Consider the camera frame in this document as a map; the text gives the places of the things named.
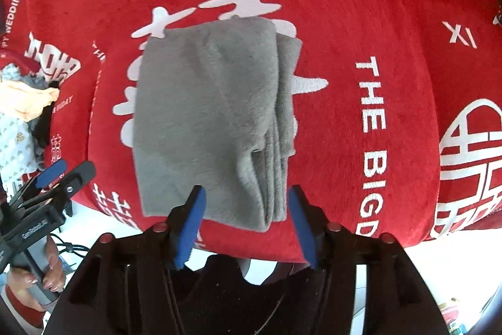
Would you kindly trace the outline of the white sleeve left forearm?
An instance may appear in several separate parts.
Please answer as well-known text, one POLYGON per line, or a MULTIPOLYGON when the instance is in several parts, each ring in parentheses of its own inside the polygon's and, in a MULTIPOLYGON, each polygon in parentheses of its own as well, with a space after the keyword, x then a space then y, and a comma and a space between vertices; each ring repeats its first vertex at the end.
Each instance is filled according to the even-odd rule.
POLYGON ((27 334, 41 335, 43 333, 44 311, 25 306, 17 299, 8 285, 3 287, 1 296, 14 319, 27 334))

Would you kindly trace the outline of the person's left hand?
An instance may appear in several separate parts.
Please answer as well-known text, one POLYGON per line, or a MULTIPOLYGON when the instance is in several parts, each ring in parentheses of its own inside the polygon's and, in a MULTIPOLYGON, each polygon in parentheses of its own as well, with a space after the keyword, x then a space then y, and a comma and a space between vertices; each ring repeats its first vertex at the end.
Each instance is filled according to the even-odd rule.
POLYGON ((66 283, 62 261, 50 235, 16 255, 7 284, 25 307, 51 312, 66 283))

